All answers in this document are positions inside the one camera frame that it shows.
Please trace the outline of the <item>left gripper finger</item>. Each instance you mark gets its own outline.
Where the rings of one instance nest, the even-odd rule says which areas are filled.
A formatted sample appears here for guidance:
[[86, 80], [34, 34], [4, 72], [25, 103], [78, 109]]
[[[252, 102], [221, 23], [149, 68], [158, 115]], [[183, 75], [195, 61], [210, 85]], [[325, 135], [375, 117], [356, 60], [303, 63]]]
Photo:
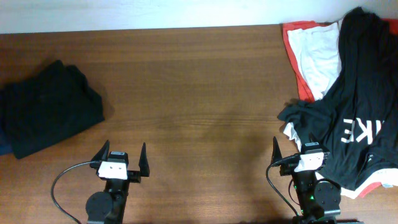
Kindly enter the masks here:
[[106, 161], [108, 159], [110, 142], [107, 140], [103, 147], [93, 156], [91, 161]]
[[141, 155], [139, 158], [139, 168], [140, 168], [141, 177], [149, 177], [150, 176], [150, 167], [149, 167], [149, 162], [147, 160], [147, 150], [146, 150], [145, 143], [143, 143], [142, 149], [141, 149]]

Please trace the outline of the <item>black Nike t-shirt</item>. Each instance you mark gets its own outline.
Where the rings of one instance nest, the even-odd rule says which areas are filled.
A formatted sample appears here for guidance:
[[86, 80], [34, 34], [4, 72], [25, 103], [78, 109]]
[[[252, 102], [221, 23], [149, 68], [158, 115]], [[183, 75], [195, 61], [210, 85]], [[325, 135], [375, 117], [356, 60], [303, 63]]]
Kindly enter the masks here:
[[322, 176], [355, 190], [373, 172], [397, 166], [397, 36], [389, 23], [357, 7], [345, 15], [338, 51], [341, 72], [313, 103], [286, 106], [302, 143], [312, 133], [330, 151]]

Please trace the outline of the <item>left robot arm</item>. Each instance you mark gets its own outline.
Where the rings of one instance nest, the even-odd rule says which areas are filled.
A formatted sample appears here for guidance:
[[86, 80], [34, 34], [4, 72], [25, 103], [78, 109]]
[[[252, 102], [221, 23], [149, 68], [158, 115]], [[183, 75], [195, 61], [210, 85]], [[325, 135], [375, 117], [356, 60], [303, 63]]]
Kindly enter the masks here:
[[139, 170], [128, 170], [129, 157], [126, 152], [110, 151], [110, 142], [91, 159], [90, 167], [105, 181], [104, 190], [96, 192], [86, 201], [89, 224], [121, 224], [124, 218], [129, 186], [141, 183], [150, 176], [146, 145], [142, 145]]

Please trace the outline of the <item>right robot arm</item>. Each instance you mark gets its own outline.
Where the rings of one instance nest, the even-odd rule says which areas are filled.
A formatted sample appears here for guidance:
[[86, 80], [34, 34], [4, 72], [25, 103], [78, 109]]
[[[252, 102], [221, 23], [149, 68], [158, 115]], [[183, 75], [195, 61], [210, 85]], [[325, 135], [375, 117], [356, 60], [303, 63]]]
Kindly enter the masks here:
[[[330, 179], [318, 179], [320, 171], [329, 156], [329, 150], [318, 142], [306, 143], [302, 150], [283, 157], [277, 138], [273, 138], [271, 163], [266, 170], [266, 179], [275, 192], [295, 213], [293, 223], [336, 223], [341, 213], [341, 187]], [[277, 190], [269, 178], [269, 170], [278, 167], [281, 176], [292, 178], [290, 186], [295, 189], [300, 213]]]

